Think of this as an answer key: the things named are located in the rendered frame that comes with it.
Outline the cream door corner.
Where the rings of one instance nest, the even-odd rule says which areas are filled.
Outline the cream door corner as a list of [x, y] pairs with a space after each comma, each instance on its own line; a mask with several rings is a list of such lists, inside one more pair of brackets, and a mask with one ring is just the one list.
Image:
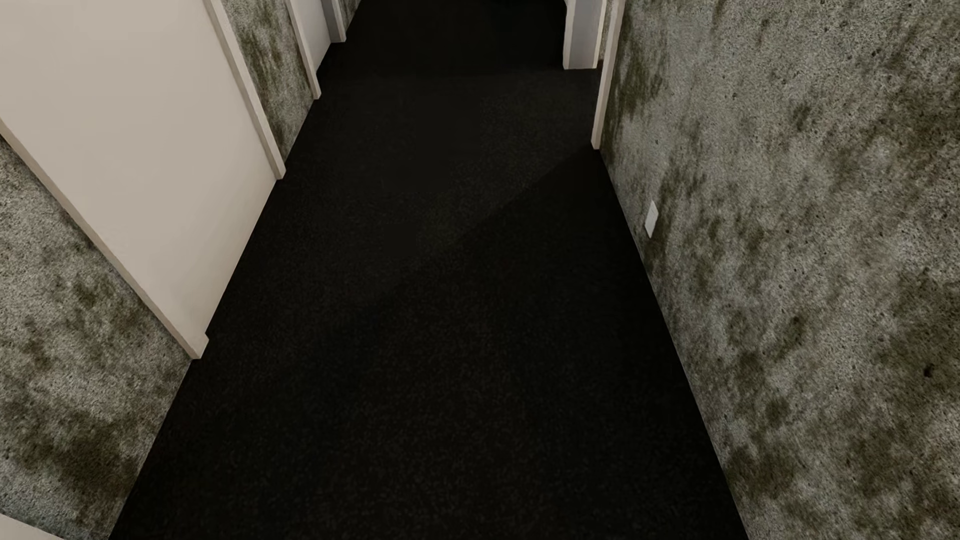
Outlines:
[[62, 538], [0, 513], [0, 540], [63, 540]]

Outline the cream open door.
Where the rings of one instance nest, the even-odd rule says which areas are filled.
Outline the cream open door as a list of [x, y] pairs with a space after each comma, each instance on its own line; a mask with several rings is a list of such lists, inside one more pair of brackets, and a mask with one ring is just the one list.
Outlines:
[[563, 0], [562, 67], [594, 69], [599, 62], [608, 0]]

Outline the narrow cream door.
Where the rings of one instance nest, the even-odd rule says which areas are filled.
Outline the narrow cream door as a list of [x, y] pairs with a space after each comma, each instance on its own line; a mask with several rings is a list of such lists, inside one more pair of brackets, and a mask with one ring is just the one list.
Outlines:
[[347, 40], [341, 0], [284, 0], [313, 98], [322, 96], [317, 71], [332, 43]]

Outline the wide cream door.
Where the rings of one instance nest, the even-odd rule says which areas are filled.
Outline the wide cream door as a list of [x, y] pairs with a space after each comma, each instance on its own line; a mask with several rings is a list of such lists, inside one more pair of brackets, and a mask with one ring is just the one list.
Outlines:
[[221, 0], [0, 0], [0, 136], [200, 359], [285, 174]]

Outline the cream door frame post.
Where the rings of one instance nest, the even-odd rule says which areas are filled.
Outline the cream door frame post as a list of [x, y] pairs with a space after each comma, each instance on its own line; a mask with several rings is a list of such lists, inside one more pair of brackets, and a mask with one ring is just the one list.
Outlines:
[[627, 0], [611, 0], [611, 2], [611, 8], [609, 9], [610, 17], [608, 24], [606, 25], [606, 38], [604, 41], [604, 61], [602, 65], [601, 80], [599, 82], [598, 96], [591, 132], [591, 146], [595, 150], [600, 149], [603, 138], [610, 89], [618, 54], [619, 35]]

